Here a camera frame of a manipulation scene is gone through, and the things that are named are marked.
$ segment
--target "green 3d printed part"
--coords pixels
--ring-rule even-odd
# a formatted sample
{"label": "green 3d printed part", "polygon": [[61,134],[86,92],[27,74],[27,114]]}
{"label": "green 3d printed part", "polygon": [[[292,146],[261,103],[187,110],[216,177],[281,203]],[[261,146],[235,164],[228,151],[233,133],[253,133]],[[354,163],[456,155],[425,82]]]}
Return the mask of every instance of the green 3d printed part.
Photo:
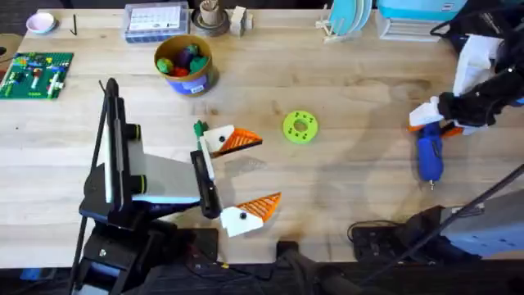
{"label": "green 3d printed part", "polygon": [[282,131],[293,143],[308,143],[318,132],[318,122],[307,111],[293,111],[284,119]]}

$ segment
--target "wooden tabletop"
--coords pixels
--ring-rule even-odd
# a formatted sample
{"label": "wooden tabletop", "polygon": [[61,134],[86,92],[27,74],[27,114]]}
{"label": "wooden tabletop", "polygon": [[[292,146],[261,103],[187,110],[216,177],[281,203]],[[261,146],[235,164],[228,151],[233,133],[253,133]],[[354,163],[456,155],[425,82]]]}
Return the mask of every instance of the wooden tabletop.
{"label": "wooden tabletop", "polygon": [[[408,114],[450,90],[456,56],[445,43],[364,36],[324,45],[318,11],[251,11],[242,38],[207,39],[220,77],[201,98],[182,98],[153,64],[158,43],[127,44],[121,10],[50,10],[61,22],[46,36],[28,33],[20,52],[74,52],[56,101],[0,101],[0,267],[70,266],[97,120],[98,80],[114,77],[129,122],[142,125],[146,152],[189,161],[192,125],[234,124],[264,144],[215,160],[217,186],[231,206],[282,192],[263,229],[236,238],[220,230],[227,262],[271,262],[276,242],[293,239],[317,261],[353,260],[346,237],[357,220],[405,220],[436,204],[464,204],[524,158],[524,115],[504,110],[496,126],[444,142],[445,173],[431,191],[418,181]],[[73,13],[78,36],[70,33]],[[313,113],[309,144],[282,135],[284,116]],[[522,179],[508,189],[524,187]],[[199,209],[171,216],[181,227],[217,227]]]}

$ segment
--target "clear plastic box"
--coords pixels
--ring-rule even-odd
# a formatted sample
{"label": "clear plastic box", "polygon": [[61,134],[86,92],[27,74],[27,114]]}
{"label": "clear plastic box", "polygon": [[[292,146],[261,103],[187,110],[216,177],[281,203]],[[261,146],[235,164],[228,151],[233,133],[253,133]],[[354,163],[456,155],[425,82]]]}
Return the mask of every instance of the clear plastic box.
{"label": "clear plastic box", "polygon": [[186,1],[125,5],[122,37],[128,43],[161,42],[188,33],[189,10]]}

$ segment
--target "small white bowl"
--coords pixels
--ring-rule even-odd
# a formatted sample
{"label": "small white bowl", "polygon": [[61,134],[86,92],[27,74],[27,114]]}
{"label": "small white bowl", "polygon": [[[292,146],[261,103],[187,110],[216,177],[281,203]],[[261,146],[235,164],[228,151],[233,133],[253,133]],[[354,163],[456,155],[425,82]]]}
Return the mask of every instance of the small white bowl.
{"label": "small white bowl", "polygon": [[27,29],[35,34],[46,34],[56,25],[56,19],[47,12],[33,14],[25,22]]}

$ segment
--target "blue glue gun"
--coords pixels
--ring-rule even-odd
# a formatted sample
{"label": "blue glue gun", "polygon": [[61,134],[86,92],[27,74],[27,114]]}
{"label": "blue glue gun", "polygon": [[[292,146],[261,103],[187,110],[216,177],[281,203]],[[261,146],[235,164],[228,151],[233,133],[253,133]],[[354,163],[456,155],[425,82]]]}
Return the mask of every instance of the blue glue gun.
{"label": "blue glue gun", "polygon": [[420,179],[428,181],[431,185],[431,190],[433,190],[435,182],[440,179],[442,172],[444,172],[442,139],[440,138],[438,122],[425,125],[419,131],[417,149]]}

